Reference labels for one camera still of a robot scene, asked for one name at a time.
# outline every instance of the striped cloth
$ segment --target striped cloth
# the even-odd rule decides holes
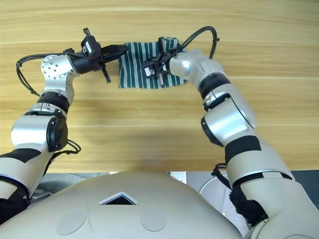
[[[159,46],[157,42],[141,43],[130,42],[125,43],[128,51],[119,58],[120,65],[120,83],[119,88],[144,88],[144,89],[161,89],[157,77],[143,79],[141,64],[159,54]],[[178,39],[174,37],[166,37],[163,41],[165,51],[169,51],[173,47],[180,46]],[[171,74],[163,75],[165,87],[183,85],[186,83],[180,77]]]

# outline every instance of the wood grain surface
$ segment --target wood grain surface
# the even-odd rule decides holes
[[[258,118],[258,133],[290,169],[319,169],[319,1],[317,0],[0,0],[0,152],[12,150],[14,121],[37,98],[19,83],[15,63],[28,54],[80,50],[88,27],[101,45],[185,40],[212,25],[215,59]],[[211,35],[189,45],[208,54]],[[49,172],[211,170],[224,151],[200,127],[202,100],[191,84],[119,89],[118,63],[74,80],[69,138],[79,155],[58,157]],[[40,61],[22,70],[37,90]]]

